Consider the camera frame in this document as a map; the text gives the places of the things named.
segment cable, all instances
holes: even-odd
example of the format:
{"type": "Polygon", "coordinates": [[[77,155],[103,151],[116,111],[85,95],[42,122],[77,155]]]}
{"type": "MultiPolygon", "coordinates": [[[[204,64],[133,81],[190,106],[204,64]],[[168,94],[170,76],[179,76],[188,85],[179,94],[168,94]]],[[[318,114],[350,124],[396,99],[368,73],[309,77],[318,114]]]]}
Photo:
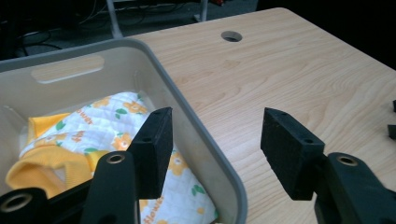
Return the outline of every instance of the cable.
{"type": "Polygon", "coordinates": [[[98,19],[97,17],[99,16],[99,14],[104,12],[105,8],[106,8],[106,4],[99,11],[97,11],[93,16],[90,16],[87,19],[85,19],[84,21],[80,22],[79,23],[79,27],[81,29],[84,29],[84,30],[95,30],[95,29],[99,29],[99,28],[104,27],[107,24],[107,22],[108,22],[107,15],[105,15],[102,19],[98,19]],[[94,27],[81,26],[83,23],[86,23],[87,21],[92,21],[93,19],[103,20],[104,22],[99,24],[98,26],[94,26],[94,27]]]}
{"type": "Polygon", "coordinates": [[[183,4],[173,4],[173,8],[172,8],[172,9],[169,9],[169,10],[151,11],[151,10],[149,10],[149,9],[145,9],[145,12],[146,12],[146,13],[149,13],[149,14],[171,13],[171,12],[180,10],[180,9],[183,8],[185,5],[186,5],[186,3],[183,3],[183,4]]]}
{"type": "Polygon", "coordinates": [[[137,25],[139,23],[141,23],[145,18],[146,18],[146,12],[144,10],[140,10],[139,9],[140,6],[138,7],[125,7],[125,8],[121,8],[120,12],[118,13],[118,17],[122,18],[122,16],[124,16],[126,14],[126,16],[130,16],[129,14],[134,13],[133,16],[141,16],[139,21],[135,21],[135,22],[124,22],[126,19],[121,19],[119,20],[119,24],[120,25],[124,25],[124,26],[131,26],[131,25],[137,25]]]}
{"type": "Polygon", "coordinates": [[[27,48],[30,47],[35,47],[35,46],[44,46],[44,47],[50,47],[50,48],[54,48],[54,49],[62,49],[59,46],[53,45],[53,44],[46,44],[46,43],[41,43],[41,44],[33,44],[33,45],[22,45],[21,49],[23,51],[24,56],[29,56],[29,53],[27,51],[27,48]]]}
{"type": "Polygon", "coordinates": [[[32,33],[20,35],[20,36],[17,37],[17,39],[20,39],[21,42],[22,42],[22,44],[24,44],[23,42],[25,41],[25,38],[26,38],[26,37],[29,37],[29,36],[32,36],[32,35],[39,35],[39,34],[45,33],[45,32],[48,34],[48,36],[47,36],[46,38],[44,38],[43,40],[37,41],[37,42],[35,42],[35,43],[32,43],[33,45],[34,45],[34,44],[41,44],[41,43],[44,43],[44,42],[50,40],[50,38],[52,37],[52,34],[51,34],[51,32],[50,32],[49,30],[46,30],[46,31],[36,31],[36,32],[32,32],[32,33]]]}
{"type": "Polygon", "coordinates": [[[99,25],[96,26],[92,26],[91,24],[89,25],[88,23],[84,24],[84,25],[80,25],[79,28],[82,30],[97,30],[100,29],[104,26],[106,26],[106,24],[108,23],[108,18],[103,18],[103,19],[99,19],[98,21],[102,21],[102,23],[100,23],[99,25]]]}
{"type": "Polygon", "coordinates": [[[96,3],[97,3],[97,0],[94,0],[94,2],[93,2],[93,8],[92,8],[91,14],[90,14],[85,20],[79,22],[78,24],[82,24],[82,23],[84,23],[85,21],[87,21],[87,20],[89,20],[89,19],[91,18],[91,16],[93,15],[93,13],[94,13],[95,10],[96,10],[96,3]]]}

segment black object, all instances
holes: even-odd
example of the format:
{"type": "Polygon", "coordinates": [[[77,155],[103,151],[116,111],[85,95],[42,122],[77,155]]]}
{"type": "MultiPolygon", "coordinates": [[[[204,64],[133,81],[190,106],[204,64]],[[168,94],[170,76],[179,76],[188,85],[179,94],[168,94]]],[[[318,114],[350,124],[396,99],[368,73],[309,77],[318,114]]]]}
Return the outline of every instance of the black object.
{"type": "Polygon", "coordinates": [[[293,200],[318,195],[318,223],[396,223],[396,193],[358,158],[323,155],[324,144],[289,114],[265,108],[261,147],[293,200]]]}
{"type": "Polygon", "coordinates": [[[393,140],[396,139],[396,125],[394,125],[394,124],[388,125],[388,134],[389,134],[389,138],[391,138],[393,140]]]}
{"type": "Polygon", "coordinates": [[[396,70],[396,1],[259,0],[284,7],[396,70]]]}
{"type": "Polygon", "coordinates": [[[92,180],[49,200],[37,188],[0,197],[0,223],[140,223],[138,200],[161,196],[172,149],[166,107],[149,115],[127,151],[102,157],[92,180]]]}

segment green leaf print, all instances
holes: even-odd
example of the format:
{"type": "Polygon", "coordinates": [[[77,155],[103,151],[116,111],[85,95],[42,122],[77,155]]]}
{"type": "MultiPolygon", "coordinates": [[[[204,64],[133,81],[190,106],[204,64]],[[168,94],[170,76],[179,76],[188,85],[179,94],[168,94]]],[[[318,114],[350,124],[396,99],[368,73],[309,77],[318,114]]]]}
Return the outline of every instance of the green leaf print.
{"type": "Polygon", "coordinates": [[[215,218],[218,218],[219,217],[219,212],[218,212],[218,210],[215,210],[215,218]]]}
{"type": "Polygon", "coordinates": [[[194,185],[194,187],[191,189],[191,193],[193,196],[196,196],[197,193],[205,194],[205,190],[198,185],[194,185]]]}
{"type": "Polygon", "coordinates": [[[64,126],[66,126],[66,124],[65,124],[63,121],[59,121],[59,122],[56,124],[56,126],[55,126],[56,131],[61,130],[62,128],[64,128],[64,126]]]}
{"type": "Polygon", "coordinates": [[[90,154],[90,153],[92,153],[92,152],[94,152],[94,151],[97,151],[97,150],[98,150],[98,149],[93,148],[93,147],[85,148],[85,149],[84,149],[84,155],[88,155],[88,154],[90,154]]]}
{"type": "Polygon", "coordinates": [[[137,100],[143,102],[142,95],[140,95],[139,93],[137,94],[137,100]]]}
{"type": "Polygon", "coordinates": [[[128,112],[122,108],[116,110],[116,118],[120,119],[121,115],[128,114],[128,112]]]}
{"type": "Polygon", "coordinates": [[[197,192],[200,192],[200,193],[202,193],[202,194],[205,194],[204,189],[203,189],[202,187],[198,186],[198,185],[194,185],[194,189],[195,189],[197,192]]]}
{"type": "Polygon", "coordinates": [[[122,109],[122,108],[116,110],[116,112],[117,112],[118,114],[127,114],[127,113],[128,113],[126,110],[124,110],[124,109],[122,109]]]}

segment screw hole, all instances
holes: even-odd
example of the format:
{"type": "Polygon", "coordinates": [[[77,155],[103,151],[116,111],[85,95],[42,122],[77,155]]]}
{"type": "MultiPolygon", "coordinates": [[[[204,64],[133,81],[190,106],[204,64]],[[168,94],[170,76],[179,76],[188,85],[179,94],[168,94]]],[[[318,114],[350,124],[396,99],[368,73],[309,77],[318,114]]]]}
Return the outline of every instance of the screw hole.
{"type": "Polygon", "coordinates": [[[343,163],[344,165],[348,165],[348,166],[357,166],[358,162],[355,161],[352,158],[346,157],[346,156],[339,156],[337,157],[337,160],[341,163],[343,163]]]}
{"type": "Polygon", "coordinates": [[[125,159],[125,156],[121,155],[121,154],[116,154],[116,155],[112,155],[109,158],[107,158],[107,162],[110,164],[116,164],[116,163],[120,163],[125,159]]]}
{"type": "Polygon", "coordinates": [[[32,201],[32,198],[28,193],[14,195],[1,204],[0,210],[4,213],[17,211],[32,201]]]}
{"type": "Polygon", "coordinates": [[[308,139],[308,138],[304,139],[304,141],[306,143],[308,143],[308,144],[313,144],[314,143],[314,141],[312,141],[311,139],[308,139]]]}

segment yellow cloth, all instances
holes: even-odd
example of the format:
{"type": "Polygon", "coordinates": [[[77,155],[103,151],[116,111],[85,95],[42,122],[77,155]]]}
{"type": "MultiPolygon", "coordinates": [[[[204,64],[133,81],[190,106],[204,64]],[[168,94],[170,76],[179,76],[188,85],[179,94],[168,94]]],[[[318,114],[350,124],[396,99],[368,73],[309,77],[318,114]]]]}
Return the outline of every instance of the yellow cloth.
{"type": "MultiPolygon", "coordinates": [[[[27,143],[36,140],[68,115],[29,118],[27,143]]],[[[99,150],[84,156],[58,146],[39,146],[28,151],[12,166],[6,182],[13,189],[41,188],[51,198],[91,179],[99,159],[107,153],[99,150]],[[59,177],[56,170],[64,173],[64,177],[59,177]]]]}
{"type": "Polygon", "coordinates": [[[108,152],[109,151],[106,151],[106,150],[99,150],[99,151],[94,151],[94,152],[91,152],[91,153],[85,155],[87,157],[88,164],[91,167],[91,171],[96,170],[96,166],[99,162],[99,159],[101,157],[103,157],[105,154],[107,154],[108,152]]]}
{"type": "Polygon", "coordinates": [[[6,182],[14,189],[41,188],[51,198],[92,178],[84,155],[57,146],[28,151],[9,170],[6,182]],[[64,181],[55,171],[64,172],[64,181]]]}
{"type": "Polygon", "coordinates": [[[67,117],[69,113],[58,114],[46,117],[29,118],[27,144],[41,136],[49,128],[56,125],[59,121],[67,117]]]}

